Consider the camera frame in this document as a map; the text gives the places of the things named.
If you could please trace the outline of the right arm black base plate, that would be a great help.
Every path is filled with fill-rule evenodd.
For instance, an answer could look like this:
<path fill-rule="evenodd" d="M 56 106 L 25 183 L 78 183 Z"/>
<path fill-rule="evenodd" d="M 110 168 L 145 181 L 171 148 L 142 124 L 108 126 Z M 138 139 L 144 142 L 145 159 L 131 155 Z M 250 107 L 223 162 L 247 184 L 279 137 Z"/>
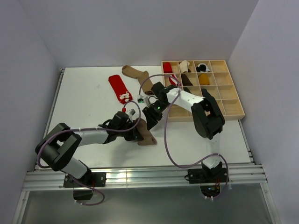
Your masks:
<path fill-rule="evenodd" d="M 223 167 L 222 162 L 220 162 L 216 167 L 209 169 L 202 162 L 201 168 L 188 169 L 184 179 L 189 184 L 199 184 L 204 199 L 213 201 L 228 186 L 228 165 L 225 163 L 225 167 Z"/>

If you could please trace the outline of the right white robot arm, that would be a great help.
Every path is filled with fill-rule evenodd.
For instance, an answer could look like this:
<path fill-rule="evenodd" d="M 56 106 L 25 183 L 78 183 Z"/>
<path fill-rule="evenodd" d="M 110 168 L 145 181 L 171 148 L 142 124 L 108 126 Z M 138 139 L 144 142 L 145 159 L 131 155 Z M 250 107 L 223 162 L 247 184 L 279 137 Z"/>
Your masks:
<path fill-rule="evenodd" d="M 225 125 L 225 119 L 215 98 L 206 89 L 203 89 L 202 96 L 196 96 L 175 85 L 165 87 L 161 82 L 154 84 L 151 90 L 157 100 L 143 109 L 148 130 L 162 119 L 164 110 L 169 111 L 176 105 L 192 114 L 195 130 L 205 141 L 200 150 L 207 155 L 199 160 L 200 169 L 188 173 L 189 182 L 228 183 L 228 164 L 220 155 L 220 133 Z"/>

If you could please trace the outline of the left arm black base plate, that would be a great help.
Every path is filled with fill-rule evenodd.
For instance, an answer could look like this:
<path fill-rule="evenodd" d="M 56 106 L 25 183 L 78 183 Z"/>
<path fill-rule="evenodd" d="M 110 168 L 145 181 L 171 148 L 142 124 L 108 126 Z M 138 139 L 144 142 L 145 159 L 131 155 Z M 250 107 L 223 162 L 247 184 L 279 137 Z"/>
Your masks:
<path fill-rule="evenodd" d="M 73 198 L 76 203 L 84 206 L 94 206 L 104 202 L 105 195 L 96 187 L 105 187 L 106 172 L 91 172 L 87 171 L 80 179 L 76 179 L 70 174 L 65 174 L 64 188 L 73 189 Z M 88 203 L 95 194 L 102 196 L 102 199 L 97 203 Z"/>

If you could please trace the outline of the navy blue patterned sock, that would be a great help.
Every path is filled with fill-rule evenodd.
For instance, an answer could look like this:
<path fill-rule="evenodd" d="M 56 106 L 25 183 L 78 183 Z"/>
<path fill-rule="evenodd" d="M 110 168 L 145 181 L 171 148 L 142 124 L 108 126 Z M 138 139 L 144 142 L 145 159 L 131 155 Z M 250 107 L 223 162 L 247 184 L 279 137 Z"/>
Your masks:
<path fill-rule="evenodd" d="M 205 97 L 205 98 L 210 98 L 211 97 L 211 94 L 208 92 L 207 89 L 202 88 L 201 91 L 202 91 L 202 96 L 203 97 Z"/>

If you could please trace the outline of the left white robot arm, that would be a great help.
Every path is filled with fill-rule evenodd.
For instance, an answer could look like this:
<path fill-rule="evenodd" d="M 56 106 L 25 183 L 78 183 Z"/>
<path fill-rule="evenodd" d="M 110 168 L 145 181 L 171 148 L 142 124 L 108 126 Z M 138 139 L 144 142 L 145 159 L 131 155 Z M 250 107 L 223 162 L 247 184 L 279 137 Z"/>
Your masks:
<path fill-rule="evenodd" d="M 95 128 L 71 129 L 65 123 L 59 123 L 36 146 L 38 159 L 53 171 L 62 171 L 74 178 L 79 186 L 92 184 L 93 175 L 83 162 L 73 157 L 78 147 L 91 144 L 108 144 L 117 137 L 126 141 L 139 141 L 144 137 L 137 129 L 137 121 L 132 119 L 134 110 L 117 112 L 112 119 Z"/>

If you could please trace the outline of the brown sock with striped cuff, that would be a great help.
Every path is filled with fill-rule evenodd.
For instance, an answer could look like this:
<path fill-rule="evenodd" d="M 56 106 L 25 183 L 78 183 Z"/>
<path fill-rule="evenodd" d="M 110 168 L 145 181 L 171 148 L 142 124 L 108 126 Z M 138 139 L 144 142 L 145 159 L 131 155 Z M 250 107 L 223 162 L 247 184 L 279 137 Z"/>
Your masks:
<path fill-rule="evenodd" d="M 152 146 L 157 144 L 157 140 L 154 138 L 152 133 L 147 130 L 147 123 L 144 119 L 140 119 L 136 128 L 139 134 L 143 137 L 143 139 L 135 140 L 139 146 Z"/>

